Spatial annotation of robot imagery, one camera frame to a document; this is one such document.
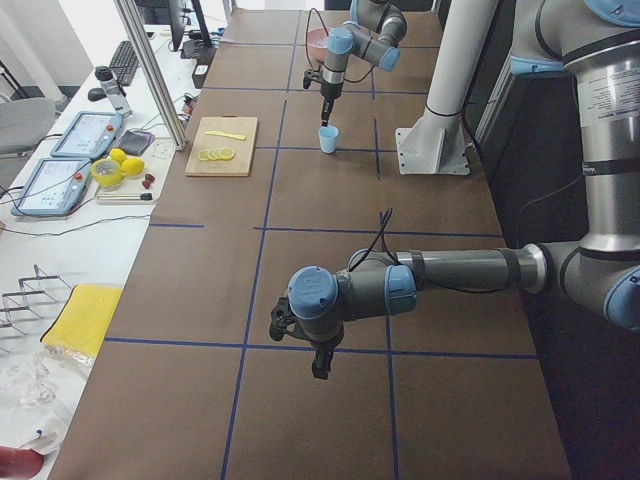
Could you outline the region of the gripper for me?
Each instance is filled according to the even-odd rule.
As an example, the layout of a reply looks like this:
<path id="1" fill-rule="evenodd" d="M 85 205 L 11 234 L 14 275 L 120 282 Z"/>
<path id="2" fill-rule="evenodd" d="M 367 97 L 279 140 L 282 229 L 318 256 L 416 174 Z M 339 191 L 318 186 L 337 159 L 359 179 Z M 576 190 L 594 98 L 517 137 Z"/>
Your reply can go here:
<path id="1" fill-rule="evenodd" d="M 315 349 L 315 358 L 311 364 L 312 374 L 316 379 L 327 380 L 331 372 L 334 350 L 344 339 L 344 330 L 331 334 L 328 339 L 320 340 L 318 336 L 304 333 L 306 340 Z"/>
<path id="2" fill-rule="evenodd" d="M 321 111 L 321 125 L 326 127 L 329 124 L 334 101 L 342 94 L 343 83 L 321 82 L 321 94 L 324 98 Z"/>

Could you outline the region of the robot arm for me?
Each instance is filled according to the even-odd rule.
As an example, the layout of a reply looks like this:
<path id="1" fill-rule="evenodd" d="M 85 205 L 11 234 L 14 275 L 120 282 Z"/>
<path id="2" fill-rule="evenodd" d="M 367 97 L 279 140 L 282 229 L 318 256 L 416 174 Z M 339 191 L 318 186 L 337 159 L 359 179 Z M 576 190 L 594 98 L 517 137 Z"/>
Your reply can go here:
<path id="1" fill-rule="evenodd" d="M 352 1 L 351 20 L 329 35 L 320 72 L 305 72 L 304 87 L 321 84 L 327 123 L 341 90 L 349 55 L 389 71 L 406 32 L 400 11 L 381 1 Z M 460 118 L 470 78 L 463 78 L 463 46 L 480 50 L 497 1 L 479 1 L 481 25 L 462 18 L 463 1 L 452 1 L 435 76 L 423 116 L 396 135 L 400 172 L 445 173 L 447 129 L 437 117 Z M 520 249 L 392 253 L 384 230 L 392 209 L 367 249 L 355 252 L 345 270 L 319 266 L 298 270 L 271 312 L 269 335 L 307 341 L 315 349 L 314 377 L 326 380 L 344 323 L 393 316 L 416 306 L 417 291 L 440 287 L 465 293 L 510 288 L 556 290 L 609 322 L 639 332 L 639 1 L 516 1 L 511 72 L 569 72 L 577 81 L 583 146 L 588 233 L 579 242 L 527 244 Z M 459 81 L 449 106 L 428 101 L 439 86 Z"/>
<path id="2" fill-rule="evenodd" d="M 349 58 L 355 56 L 391 72 L 400 58 L 398 46 L 406 33 L 404 14 L 390 1 L 351 2 L 350 19 L 328 35 L 328 50 L 320 67 L 322 126 L 329 124 L 334 102 L 341 96 Z"/>

